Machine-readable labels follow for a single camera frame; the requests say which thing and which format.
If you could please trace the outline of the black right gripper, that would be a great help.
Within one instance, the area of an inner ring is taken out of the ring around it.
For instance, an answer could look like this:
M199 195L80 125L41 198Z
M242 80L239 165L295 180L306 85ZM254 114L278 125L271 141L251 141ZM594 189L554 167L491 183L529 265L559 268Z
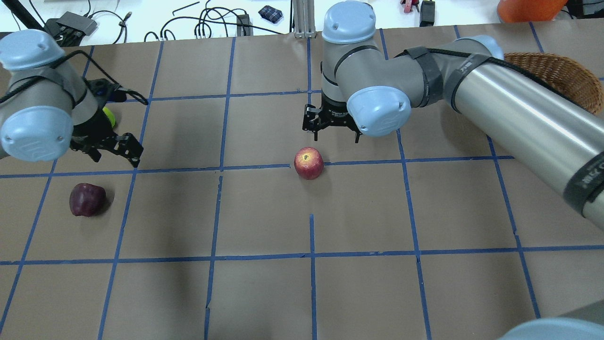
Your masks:
M347 109L345 102L331 99L323 93L321 106L305 105L302 129L313 134L313 140L319 140L319 131L327 127L347 127L354 132L354 142L358 144L362 132Z

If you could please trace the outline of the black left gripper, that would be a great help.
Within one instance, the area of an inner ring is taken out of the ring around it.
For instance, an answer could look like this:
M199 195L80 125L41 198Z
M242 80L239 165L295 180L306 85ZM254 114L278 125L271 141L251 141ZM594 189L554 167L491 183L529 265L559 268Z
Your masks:
M73 111L71 150L100 156L100 149L121 156L138 168L144 147L131 133L114 133L110 119L103 111L115 86L107 79L87 80L85 97Z

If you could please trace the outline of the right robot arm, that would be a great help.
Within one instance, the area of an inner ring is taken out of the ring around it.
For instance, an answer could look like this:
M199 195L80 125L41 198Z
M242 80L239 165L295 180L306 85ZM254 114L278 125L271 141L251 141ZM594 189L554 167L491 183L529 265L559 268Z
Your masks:
M444 100L503 146L598 228L604 223L603 121L536 76L504 61L490 36L386 59L370 4L336 3L324 18L321 106L306 105L302 129L346 127L383 137L413 108Z

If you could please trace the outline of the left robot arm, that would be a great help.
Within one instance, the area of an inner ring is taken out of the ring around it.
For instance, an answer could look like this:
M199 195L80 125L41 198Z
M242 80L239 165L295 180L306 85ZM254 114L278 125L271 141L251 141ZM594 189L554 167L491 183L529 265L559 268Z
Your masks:
M1 98L2 158L50 162L71 149L99 162L104 150L138 167L142 144L131 133L115 133L105 106L124 102L128 96L147 105L139 92L123 87L108 73L101 79L86 79L69 61L82 55L98 67L89 53L66 53L40 30L8 34L0 51L1 64L11 75Z

